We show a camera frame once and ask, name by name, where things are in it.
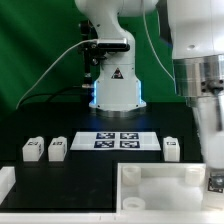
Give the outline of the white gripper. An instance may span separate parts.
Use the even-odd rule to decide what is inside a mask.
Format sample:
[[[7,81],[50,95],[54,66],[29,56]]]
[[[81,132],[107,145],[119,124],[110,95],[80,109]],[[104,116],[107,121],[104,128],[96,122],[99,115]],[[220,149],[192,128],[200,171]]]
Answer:
[[[224,169],[223,97],[197,98],[193,112],[204,162],[210,168]]]

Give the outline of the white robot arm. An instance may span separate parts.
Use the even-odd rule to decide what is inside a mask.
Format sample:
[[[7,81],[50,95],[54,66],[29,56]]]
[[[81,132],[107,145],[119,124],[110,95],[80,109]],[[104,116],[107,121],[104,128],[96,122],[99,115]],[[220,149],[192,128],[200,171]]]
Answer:
[[[90,107],[111,114],[146,106],[135,75],[135,39],[118,18],[141,16],[160,3],[160,24],[171,32],[176,93],[193,109],[205,163],[224,169],[224,0],[75,0],[105,57]]]

